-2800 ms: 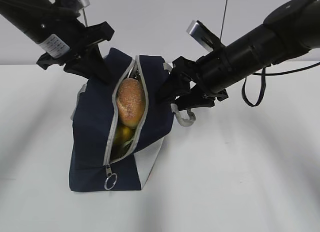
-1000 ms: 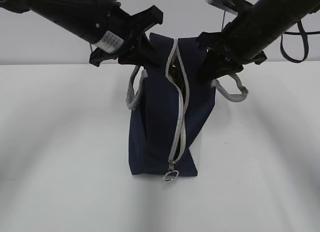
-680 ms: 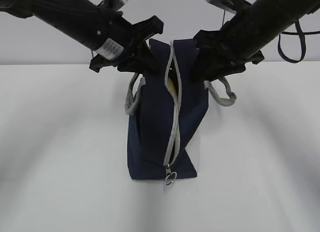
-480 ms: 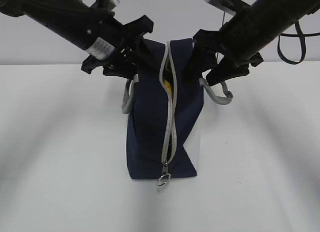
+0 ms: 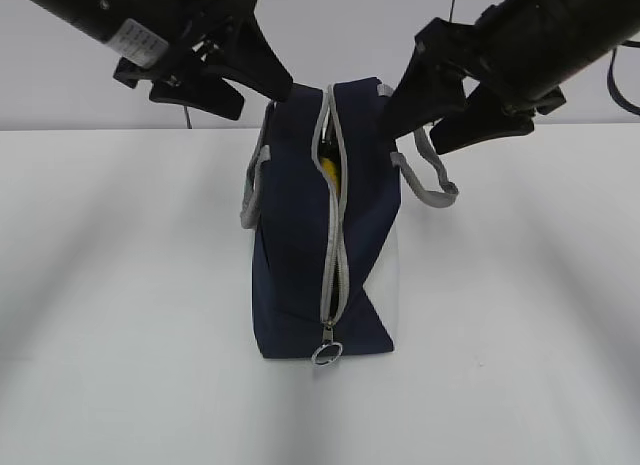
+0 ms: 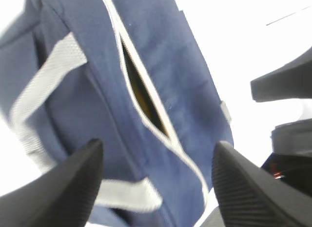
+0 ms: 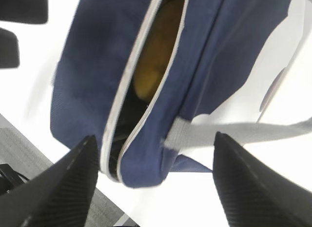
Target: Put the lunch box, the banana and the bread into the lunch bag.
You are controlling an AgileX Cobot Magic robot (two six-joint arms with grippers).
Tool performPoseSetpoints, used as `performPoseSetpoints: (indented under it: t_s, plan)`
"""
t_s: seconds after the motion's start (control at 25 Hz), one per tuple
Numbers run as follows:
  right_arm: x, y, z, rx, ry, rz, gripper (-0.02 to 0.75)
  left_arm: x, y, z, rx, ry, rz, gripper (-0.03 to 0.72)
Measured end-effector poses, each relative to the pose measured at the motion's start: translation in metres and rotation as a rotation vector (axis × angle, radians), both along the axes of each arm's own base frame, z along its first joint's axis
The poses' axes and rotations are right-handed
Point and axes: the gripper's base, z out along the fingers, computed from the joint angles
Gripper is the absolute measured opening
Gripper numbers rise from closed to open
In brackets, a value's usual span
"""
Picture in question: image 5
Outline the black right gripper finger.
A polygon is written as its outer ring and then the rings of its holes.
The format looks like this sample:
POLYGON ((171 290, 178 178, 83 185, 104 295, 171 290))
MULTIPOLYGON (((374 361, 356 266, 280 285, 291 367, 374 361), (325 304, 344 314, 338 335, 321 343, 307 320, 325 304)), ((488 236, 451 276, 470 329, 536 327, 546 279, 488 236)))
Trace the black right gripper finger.
POLYGON ((499 138, 525 136, 534 131, 529 114, 508 115, 500 97, 486 87, 477 87, 460 113, 443 118, 430 132, 438 155, 499 138))
POLYGON ((464 110, 463 77, 455 69, 413 54, 379 118, 385 138, 396 139, 464 110))

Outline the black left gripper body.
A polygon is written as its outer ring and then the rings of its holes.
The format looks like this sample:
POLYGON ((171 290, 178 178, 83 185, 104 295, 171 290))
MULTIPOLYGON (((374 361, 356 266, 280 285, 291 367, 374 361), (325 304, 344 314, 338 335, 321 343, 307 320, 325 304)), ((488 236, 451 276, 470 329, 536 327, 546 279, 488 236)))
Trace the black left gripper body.
POLYGON ((149 65, 123 55, 114 78, 129 88, 142 80, 178 88, 223 78, 255 88, 258 82, 241 56, 241 35, 244 27, 260 33, 256 4, 257 0, 191 0, 186 23, 167 49, 149 65))

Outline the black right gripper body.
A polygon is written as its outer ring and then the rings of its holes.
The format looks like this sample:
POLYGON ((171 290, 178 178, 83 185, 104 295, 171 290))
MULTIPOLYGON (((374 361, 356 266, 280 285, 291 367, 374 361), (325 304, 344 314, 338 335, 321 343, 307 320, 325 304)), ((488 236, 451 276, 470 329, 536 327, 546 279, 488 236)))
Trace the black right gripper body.
POLYGON ((448 116, 464 111, 469 99, 462 82, 470 77, 478 81, 497 99, 507 116, 520 114, 548 115, 566 104, 566 97, 556 86, 539 98, 528 98, 509 84, 482 55, 474 27, 435 18, 415 36, 415 51, 431 83, 435 103, 430 113, 448 116))

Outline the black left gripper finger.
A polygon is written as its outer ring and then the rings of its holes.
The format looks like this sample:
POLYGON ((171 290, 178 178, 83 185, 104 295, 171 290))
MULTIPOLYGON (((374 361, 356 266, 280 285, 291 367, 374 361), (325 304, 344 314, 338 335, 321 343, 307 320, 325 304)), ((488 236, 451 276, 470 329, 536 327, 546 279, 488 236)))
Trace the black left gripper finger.
POLYGON ((234 20, 216 41, 214 71, 277 102, 288 99, 293 78, 266 40, 255 17, 234 20))
POLYGON ((149 99, 154 103, 195 108, 228 120, 237 121, 243 111, 243 95, 219 73, 148 73, 152 83, 149 99))

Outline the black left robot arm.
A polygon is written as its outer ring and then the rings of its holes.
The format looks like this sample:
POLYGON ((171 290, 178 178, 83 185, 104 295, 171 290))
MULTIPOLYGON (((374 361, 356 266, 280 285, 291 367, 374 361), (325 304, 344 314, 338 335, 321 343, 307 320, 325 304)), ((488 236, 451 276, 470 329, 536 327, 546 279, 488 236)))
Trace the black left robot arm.
POLYGON ((116 52, 113 77, 154 103, 240 118, 244 85, 283 102, 293 78, 265 38, 258 0, 29 0, 116 52))

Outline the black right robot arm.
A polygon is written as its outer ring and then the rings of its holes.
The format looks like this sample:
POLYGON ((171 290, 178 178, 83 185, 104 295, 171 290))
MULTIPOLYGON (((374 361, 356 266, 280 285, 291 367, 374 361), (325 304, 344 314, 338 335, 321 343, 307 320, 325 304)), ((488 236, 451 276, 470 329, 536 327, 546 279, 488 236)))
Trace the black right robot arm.
POLYGON ((639 31, 639 0, 504 0, 472 24, 432 19, 379 119, 386 138, 432 123, 443 155, 525 136, 561 86, 639 31))

